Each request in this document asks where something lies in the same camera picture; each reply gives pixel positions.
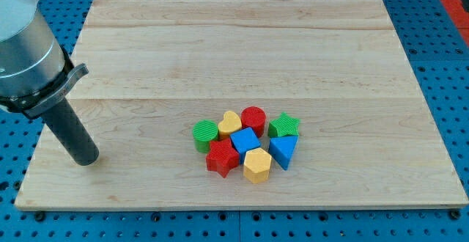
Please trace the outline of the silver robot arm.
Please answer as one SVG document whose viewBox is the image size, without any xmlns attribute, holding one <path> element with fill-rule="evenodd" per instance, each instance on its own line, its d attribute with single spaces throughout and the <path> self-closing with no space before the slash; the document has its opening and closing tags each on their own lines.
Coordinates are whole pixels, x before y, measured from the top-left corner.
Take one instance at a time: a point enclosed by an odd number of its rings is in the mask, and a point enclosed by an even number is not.
<svg viewBox="0 0 469 242">
<path fill-rule="evenodd" d="M 1 0 L 1 108 L 35 119 L 88 73 L 58 43 L 39 0 Z"/>
</svg>

